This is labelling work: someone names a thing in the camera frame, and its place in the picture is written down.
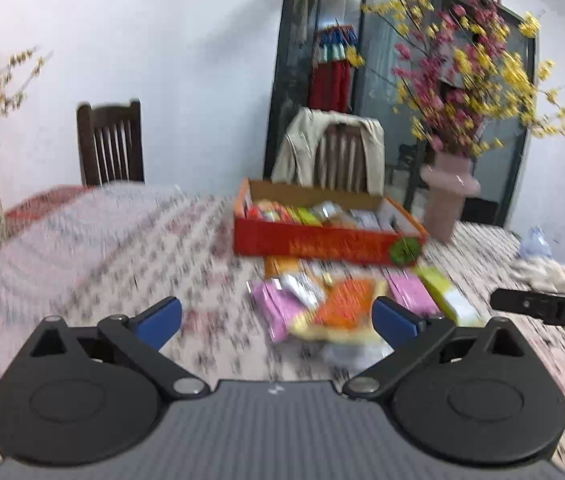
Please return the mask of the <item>white cloth gloves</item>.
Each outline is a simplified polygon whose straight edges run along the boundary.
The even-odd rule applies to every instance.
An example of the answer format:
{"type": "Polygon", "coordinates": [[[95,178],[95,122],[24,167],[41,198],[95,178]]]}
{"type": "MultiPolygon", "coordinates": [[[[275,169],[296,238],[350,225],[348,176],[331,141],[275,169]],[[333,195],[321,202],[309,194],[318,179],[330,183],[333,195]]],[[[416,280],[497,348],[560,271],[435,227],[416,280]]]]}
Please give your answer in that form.
{"type": "Polygon", "coordinates": [[[511,263],[511,276],[537,292],[565,294],[565,265],[553,259],[517,259],[511,263]]]}

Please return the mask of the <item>wooden chair with jacket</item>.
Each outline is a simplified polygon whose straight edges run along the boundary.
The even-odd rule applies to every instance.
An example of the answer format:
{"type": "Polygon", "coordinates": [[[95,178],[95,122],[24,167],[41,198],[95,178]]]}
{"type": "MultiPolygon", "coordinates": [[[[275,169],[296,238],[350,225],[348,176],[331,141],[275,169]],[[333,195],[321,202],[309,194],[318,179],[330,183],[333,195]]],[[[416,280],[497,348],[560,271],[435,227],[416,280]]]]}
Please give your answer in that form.
{"type": "Polygon", "coordinates": [[[325,128],[316,150],[314,185],[353,193],[368,191],[366,155],[359,127],[330,124],[325,128]]]}

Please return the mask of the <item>patterned tablecloth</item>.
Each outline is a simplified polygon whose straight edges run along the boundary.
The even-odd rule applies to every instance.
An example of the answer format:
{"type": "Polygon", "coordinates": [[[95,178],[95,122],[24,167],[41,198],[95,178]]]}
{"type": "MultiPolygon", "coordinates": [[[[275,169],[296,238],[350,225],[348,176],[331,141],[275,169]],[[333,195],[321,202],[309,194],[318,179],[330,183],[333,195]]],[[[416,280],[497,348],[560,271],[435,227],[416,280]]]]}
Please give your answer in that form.
{"type": "MultiPolygon", "coordinates": [[[[407,441],[379,404],[345,396],[345,380],[270,347],[247,296],[261,256],[234,252],[234,203],[118,182],[0,248],[0,378],[49,315],[94,326],[175,297],[182,322],[160,352],[211,388],[172,403],[148,437],[118,455],[82,466],[0,456],[0,479],[565,479],[565,429],[550,460],[447,463],[407,441]]],[[[526,290],[505,275],[513,239],[490,235],[471,246],[474,256],[449,261],[425,243],[418,259],[455,285],[479,285],[473,307],[483,326],[492,318],[517,326],[565,397],[565,326],[489,305],[496,289],[526,290]]],[[[333,278],[384,280],[388,267],[308,260],[333,278]]]]}

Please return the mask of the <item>orange snack packet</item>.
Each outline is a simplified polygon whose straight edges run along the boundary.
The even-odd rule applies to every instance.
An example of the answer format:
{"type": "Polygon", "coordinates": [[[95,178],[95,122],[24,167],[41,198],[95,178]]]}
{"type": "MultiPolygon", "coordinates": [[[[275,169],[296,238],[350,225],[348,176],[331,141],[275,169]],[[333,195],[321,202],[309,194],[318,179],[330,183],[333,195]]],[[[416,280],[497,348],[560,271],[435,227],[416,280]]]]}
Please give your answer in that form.
{"type": "Polygon", "coordinates": [[[329,344],[378,344],[381,338],[373,329],[371,310],[373,302],[386,292],[384,280],[338,281],[315,311],[306,311],[294,319],[289,332],[299,339],[329,344]]]}

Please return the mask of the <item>beige jacket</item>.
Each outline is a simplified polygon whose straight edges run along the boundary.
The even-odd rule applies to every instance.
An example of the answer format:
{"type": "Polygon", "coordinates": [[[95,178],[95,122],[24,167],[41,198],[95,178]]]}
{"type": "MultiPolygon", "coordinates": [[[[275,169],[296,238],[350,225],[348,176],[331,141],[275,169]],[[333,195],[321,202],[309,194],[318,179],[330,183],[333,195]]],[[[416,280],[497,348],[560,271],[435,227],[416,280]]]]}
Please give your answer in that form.
{"type": "Polygon", "coordinates": [[[330,125],[359,127],[367,168],[368,192],[384,191],[384,130],[377,119],[301,107],[285,133],[270,180],[314,186],[318,145],[330,125]]]}

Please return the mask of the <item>red colourful snack bag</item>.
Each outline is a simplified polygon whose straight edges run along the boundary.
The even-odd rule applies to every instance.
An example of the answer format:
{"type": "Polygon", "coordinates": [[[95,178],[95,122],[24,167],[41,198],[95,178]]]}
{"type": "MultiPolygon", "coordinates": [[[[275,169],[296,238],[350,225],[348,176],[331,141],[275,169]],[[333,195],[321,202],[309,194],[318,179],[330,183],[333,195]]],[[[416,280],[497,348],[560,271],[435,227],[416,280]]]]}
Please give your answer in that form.
{"type": "Polygon", "coordinates": [[[275,223],[293,223],[289,209],[271,200],[258,200],[246,207],[246,217],[275,223]]]}

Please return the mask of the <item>blue white plastic bag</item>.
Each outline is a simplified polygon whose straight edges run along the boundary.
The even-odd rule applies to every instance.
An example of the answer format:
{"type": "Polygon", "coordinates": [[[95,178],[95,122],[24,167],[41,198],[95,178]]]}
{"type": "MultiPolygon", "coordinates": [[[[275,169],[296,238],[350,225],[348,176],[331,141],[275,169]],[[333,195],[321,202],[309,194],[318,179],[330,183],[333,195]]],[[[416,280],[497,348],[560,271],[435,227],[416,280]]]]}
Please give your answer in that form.
{"type": "Polygon", "coordinates": [[[525,237],[522,238],[519,256],[524,260],[529,260],[530,258],[552,258],[551,247],[545,239],[545,233],[540,226],[532,226],[525,237]]]}

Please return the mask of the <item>green white snack packet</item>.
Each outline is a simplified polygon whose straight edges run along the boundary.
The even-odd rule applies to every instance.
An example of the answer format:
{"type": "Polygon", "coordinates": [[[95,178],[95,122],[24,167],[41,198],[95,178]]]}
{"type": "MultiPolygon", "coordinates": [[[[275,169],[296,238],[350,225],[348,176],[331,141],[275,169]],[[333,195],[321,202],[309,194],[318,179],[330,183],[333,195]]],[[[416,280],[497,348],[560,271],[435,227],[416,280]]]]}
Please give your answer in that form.
{"type": "Polygon", "coordinates": [[[415,272],[439,310],[457,326],[482,327],[484,325],[479,311],[444,274],[431,266],[418,266],[415,272]]]}

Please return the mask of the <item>pink snack packet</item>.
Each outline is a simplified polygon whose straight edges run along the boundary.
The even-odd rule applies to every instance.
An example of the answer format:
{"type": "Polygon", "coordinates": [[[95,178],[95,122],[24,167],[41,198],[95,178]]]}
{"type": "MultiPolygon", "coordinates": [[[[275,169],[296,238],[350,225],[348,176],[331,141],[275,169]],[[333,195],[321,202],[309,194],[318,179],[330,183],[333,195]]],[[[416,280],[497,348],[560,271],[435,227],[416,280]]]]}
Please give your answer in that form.
{"type": "Polygon", "coordinates": [[[252,281],[248,291],[273,344],[284,341],[294,320],[307,311],[299,298],[282,286],[279,278],[252,281]]]}
{"type": "Polygon", "coordinates": [[[416,274],[410,271],[389,270],[385,275],[389,293],[397,304],[424,318],[439,314],[439,307],[416,274]]]}

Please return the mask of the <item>silver snack packet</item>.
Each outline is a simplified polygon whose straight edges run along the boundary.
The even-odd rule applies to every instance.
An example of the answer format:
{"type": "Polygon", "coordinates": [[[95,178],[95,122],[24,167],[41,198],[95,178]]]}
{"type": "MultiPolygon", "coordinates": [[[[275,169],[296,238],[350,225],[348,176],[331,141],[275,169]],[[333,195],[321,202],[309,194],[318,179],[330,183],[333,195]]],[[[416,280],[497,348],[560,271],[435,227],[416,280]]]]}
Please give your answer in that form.
{"type": "Polygon", "coordinates": [[[279,278],[281,287],[291,292],[308,310],[315,311],[327,299],[327,294],[305,273],[287,273],[279,278]]]}

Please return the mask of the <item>red hanging garment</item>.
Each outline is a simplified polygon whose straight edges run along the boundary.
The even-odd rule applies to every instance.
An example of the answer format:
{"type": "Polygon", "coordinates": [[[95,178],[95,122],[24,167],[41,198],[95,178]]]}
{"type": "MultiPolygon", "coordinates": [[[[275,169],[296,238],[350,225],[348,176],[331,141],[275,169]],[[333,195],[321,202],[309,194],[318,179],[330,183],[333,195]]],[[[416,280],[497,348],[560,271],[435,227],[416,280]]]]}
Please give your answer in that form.
{"type": "Polygon", "coordinates": [[[351,24],[331,25],[315,35],[313,68],[307,106],[312,110],[346,113],[351,97],[353,65],[358,39],[351,24]]]}

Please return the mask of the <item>yellow and pink flower branches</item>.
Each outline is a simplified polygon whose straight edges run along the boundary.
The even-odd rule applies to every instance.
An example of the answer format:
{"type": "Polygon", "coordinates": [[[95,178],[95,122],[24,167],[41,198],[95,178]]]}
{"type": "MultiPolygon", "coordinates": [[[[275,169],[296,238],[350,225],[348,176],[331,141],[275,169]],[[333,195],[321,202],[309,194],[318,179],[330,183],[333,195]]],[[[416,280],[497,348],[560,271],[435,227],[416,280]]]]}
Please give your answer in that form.
{"type": "Polygon", "coordinates": [[[514,119],[535,138],[565,136],[556,88],[541,88],[555,64],[534,76],[508,48],[510,26],[499,0],[465,0],[449,9],[432,0],[383,0],[361,10],[394,32],[397,60],[385,82],[397,106],[412,111],[411,134],[437,152],[480,156],[503,141],[486,140],[491,122],[514,119]]]}

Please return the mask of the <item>dark framed glass door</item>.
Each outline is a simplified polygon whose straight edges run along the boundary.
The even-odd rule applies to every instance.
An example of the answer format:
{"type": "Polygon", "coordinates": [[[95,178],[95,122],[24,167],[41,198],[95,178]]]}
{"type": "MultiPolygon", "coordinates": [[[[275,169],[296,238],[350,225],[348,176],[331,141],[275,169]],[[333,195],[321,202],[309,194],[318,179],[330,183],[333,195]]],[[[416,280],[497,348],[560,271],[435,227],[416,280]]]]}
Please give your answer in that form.
{"type": "Polygon", "coordinates": [[[383,131],[383,185],[423,211],[437,155],[468,157],[480,183],[465,221],[509,216],[535,114],[539,24],[500,0],[283,0],[267,145],[302,108],[383,131]]]}

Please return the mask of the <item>dark wooden chair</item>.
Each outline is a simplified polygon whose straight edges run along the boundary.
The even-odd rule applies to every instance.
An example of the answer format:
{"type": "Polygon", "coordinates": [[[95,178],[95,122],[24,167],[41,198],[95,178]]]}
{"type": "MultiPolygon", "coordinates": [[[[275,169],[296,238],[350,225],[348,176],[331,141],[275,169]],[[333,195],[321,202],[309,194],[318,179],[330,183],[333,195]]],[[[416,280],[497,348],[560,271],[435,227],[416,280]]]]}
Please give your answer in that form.
{"type": "Polygon", "coordinates": [[[139,100],[97,106],[80,103],[76,127],[85,186],[114,181],[145,182],[139,100]]]}

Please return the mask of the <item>pink glass vase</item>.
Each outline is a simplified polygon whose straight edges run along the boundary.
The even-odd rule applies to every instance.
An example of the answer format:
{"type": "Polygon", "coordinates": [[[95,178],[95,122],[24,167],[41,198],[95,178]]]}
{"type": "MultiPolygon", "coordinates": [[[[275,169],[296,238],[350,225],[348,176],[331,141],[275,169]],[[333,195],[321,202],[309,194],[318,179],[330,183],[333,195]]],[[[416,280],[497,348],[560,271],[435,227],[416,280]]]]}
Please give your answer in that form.
{"type": "Polygon", "coordinates": [[[423,226],[433,240],[448,243],[465,200],[480,194],[481,185],[472,169],[470,158],[446,152],[437,153],[432,165],[420,169],[420,177],[429,187],[423,226]]]}

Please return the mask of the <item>red cardboard snack box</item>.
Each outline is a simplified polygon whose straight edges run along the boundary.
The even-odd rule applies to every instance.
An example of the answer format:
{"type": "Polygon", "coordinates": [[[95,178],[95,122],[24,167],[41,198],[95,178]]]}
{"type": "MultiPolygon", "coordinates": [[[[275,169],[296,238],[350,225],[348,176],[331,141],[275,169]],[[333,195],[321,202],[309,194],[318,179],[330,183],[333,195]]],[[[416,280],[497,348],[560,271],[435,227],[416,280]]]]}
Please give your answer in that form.
{"type": "Polygon", "coordinates": [[[290,256],[378,266],[412,266],[427,243],[424,227],[400,204],[380,195],[247,179],[240,186],[232,212],[234,252],[243,256],[290,256]],[[273,222],[255,214],[258,202],[295,208],[331,202],[345,210],[376,212],[387,228],[372,231],[273,222]]]}

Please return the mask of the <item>lime green snack packet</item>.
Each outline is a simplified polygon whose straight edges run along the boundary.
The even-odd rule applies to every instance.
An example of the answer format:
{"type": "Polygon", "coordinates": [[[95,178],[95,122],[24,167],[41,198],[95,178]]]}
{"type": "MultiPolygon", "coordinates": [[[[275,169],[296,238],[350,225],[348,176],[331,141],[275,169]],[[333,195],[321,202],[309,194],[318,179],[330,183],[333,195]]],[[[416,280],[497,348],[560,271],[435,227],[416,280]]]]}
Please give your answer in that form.
{"type": "Polygon", "coordinates": [[[294,209],[297,221],[303,226],[322,226],[322,222],[311,209],[297,207],[294,209]]]}

